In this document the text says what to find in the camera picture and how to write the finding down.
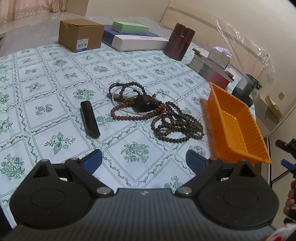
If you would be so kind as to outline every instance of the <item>floral tablecloth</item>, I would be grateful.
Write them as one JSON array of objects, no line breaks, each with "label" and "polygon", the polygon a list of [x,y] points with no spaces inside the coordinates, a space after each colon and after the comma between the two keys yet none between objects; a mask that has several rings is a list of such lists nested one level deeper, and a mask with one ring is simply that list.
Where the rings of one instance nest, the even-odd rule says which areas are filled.
[{"label": "floral tablecloth", "polygon": [[[182,62],[162,51],[119,53],[102,44],[100,49],[73,53],[61,45],[19,51],[0,59],[0,203],[12,226],[9,200],[40,159],[61,163],[83,157],[98,148],[103,163],[94,173],[114,191],[117,188],[171,188],[190,180],[185,154],[193,149],[213,155],[207,119],[207,81],[188,64],[196,47],[191,44]],[[159,141],[151,120],[115,121],[108,87],[136,81],[153,94],[172,96],[184,113],[199,119],[205,136],[181,144]],[[231,91],[235,83],[228,86]],[[163,102],[169,97],[159,94]],[[85,133],[80,102],[92,103],[101,132],[98,139]],[[172,133],[172,138],[182,134]]]}]

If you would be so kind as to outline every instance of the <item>white box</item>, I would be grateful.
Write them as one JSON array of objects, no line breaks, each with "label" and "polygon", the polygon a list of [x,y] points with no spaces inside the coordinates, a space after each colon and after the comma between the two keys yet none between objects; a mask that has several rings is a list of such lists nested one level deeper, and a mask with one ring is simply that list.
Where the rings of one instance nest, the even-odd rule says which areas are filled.
[{"label": "white box", "polygon": [[230,61],[230,58],[226,54],[221,53],[215,48],[210,50],[208,58],[214,61],[216,64],[219,64],[224,69],[227,67]]},{"label": "white box", "polygon": [[115,35],[112,47],[119,52],[139,50],[164,50],[168,40],[162,37]]}]

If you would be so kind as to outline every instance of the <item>green box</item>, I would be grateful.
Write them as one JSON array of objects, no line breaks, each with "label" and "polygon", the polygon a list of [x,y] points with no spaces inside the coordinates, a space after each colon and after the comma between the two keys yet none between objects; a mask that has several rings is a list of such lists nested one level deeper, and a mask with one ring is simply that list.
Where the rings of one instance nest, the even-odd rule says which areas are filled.
[{"label": "green box", "polygon": [[126,23],[114,21],[112,30],[125,34],[147,34],[148,27],[138,23]]}]

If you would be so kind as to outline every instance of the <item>gray stripe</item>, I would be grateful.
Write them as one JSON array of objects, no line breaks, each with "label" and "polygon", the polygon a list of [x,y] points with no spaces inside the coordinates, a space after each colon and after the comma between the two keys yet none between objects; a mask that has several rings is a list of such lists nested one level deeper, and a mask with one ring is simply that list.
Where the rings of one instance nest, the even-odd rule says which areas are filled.
[{"label": "gray stripe", "polygon": [[[199,17],[197,17],[197,16],[194,16],[194,15],[192,15],[192,14],[190,14],[190,13],[184,12],[184,11],[182,11],[182,10],[180,10],[180,9],[177,9],[177,8],[174,8],[174,7],[168,7],[168,9],[169,9],[169,10],[172,10],[172,11],[174,11],[174,12],[178,12],[178,13],[180,13],[180,14],[183,14],[183,15],[185,15],[185,16],[187,16],[187,17],[190,17],[190,18],[192,18],[192,19],[194,19],[194,20],[196,20],[196,21],[199,21],[199,22],[201,22],[202,24],[204,24],[204,25],[206,25],[206,26],[208,26],[208,27],[210,27],[210,28],[212,28],[212,29],[214,29],[214,30],[216,30],[216,31],[218,32],[218,29],[217,29],[217,27],[216,27],[215,25],[213,25],[213,24],[211,24],[211,23],[209,23],[209,22],[207,22],[207,21],[205,21],[205,20],[203,20],[203,19],[201,19],[201,18],[199,18]],[[242,42],[240,42],[237,38],[231,36],[229,33],[225,32],[225,31],[223,31],[223,30],[222,30],[222,33],[223,33],[223,35],[226,36],[227,38],[229,38],[229,39],[234,39],[235,42],[236,42],[236,44],[238,44],[238,45],[241,46],[243,49],[245,49],[247,52],[249,52],[252,56],[254,56],[256,59],[258,59],[258,61],[260,61],[260,62],[263,63],[263,64],[265,63],[265,61],[264,61],[261,57],[259,57],[259,56],[258,56],[253,50],[251,50],[249,47],[247,47],[247,46],[244,45]]]}]

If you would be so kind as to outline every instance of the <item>gray ribbed panel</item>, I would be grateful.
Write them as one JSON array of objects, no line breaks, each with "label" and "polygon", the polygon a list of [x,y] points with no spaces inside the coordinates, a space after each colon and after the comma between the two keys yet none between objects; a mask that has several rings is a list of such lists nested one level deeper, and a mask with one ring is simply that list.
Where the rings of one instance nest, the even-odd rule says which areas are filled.
[{"label": "gray ribbed panel", "polygon": [[119,189],[98,199],[79,221],[53,230],[19,225],[4,241],[261,241],[270,226],[251,231],[223,228],[206,219],[190,199],[169,189]]}]

